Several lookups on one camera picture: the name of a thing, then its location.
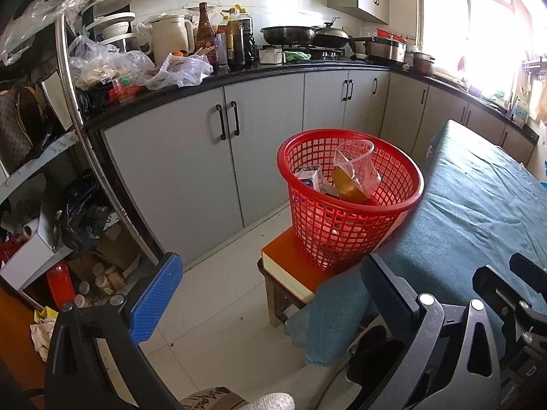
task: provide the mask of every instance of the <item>red plastic basket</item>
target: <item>red plastic basket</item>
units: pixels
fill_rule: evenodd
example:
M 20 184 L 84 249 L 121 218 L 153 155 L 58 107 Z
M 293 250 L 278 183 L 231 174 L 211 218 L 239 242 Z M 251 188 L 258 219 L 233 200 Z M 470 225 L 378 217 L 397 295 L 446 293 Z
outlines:
M 370 140 L 372 159 L 382 177 L 371 205 L 357 205 L 315 191 L 296 178 L 302 166 L 321 165 L 332 183 L 334 151 L 346 140 Z M 400 213 L 422 196 L 422 173 L 400 149 L 378 137 L 343 129 L 315 129 L 283 143 L 277 167 L 289 185 L 293 227 L 304 260 L 321 270 L 342 272 L 371 252 Z

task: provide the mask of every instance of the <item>soy sauce bottle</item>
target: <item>soy sauce bottle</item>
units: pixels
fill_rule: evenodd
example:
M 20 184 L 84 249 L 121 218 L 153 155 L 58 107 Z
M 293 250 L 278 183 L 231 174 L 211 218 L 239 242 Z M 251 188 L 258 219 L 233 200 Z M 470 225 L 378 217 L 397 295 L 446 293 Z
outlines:
M 226 25 L 226 50 L 228 52 L 228 66 L 234 69 L 245 65 L 243 26 L 237 18 L 236 8 L 230 8 L 229 13 L 230 18 Z

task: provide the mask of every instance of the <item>window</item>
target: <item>window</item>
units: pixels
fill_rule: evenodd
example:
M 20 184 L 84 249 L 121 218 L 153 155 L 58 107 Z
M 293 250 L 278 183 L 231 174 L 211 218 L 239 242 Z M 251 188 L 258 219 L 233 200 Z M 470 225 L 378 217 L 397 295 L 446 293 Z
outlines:
M 484 95 L 509 100 L 518 52 L 511 0 L 422 0 L 422 50 Z

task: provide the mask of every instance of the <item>gas stove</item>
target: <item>gas stove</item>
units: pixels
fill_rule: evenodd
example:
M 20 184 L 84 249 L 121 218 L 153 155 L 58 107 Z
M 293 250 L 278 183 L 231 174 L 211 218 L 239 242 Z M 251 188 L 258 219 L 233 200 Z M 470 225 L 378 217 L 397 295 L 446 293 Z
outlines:
M 342 49 L 332 49 L 317 46 L 298 46 L 298 45 L 264 45 L 262 49 L 281 49 L 283 52 L 305 52 L 311 55 L 311 60 L 339 60 L 344 58 Z

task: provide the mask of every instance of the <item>tiled wall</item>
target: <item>tiled wall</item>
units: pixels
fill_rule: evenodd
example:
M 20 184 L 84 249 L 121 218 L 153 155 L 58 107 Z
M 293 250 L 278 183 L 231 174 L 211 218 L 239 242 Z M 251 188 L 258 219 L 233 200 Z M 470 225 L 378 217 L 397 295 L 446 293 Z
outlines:
M 337 16 L 340 20 L 335 26 L 344 27 L 354 37 L 366 35 L 377 27 L 328 8 L 326 0 L 134 0 L 131 9 L 140 21 L 161 12 L 186 14 L 185 8 L 194 8 L 201 1 L 223 9 L 237 3 L 247 8 L 253 17 L 254 38 L 259 45 L 264 44 L 260 29 L 267 26 L 315 26 Z M 396 33 L 415 36 L 417 0 L 390 0 L 389 4 L 389 27 Z

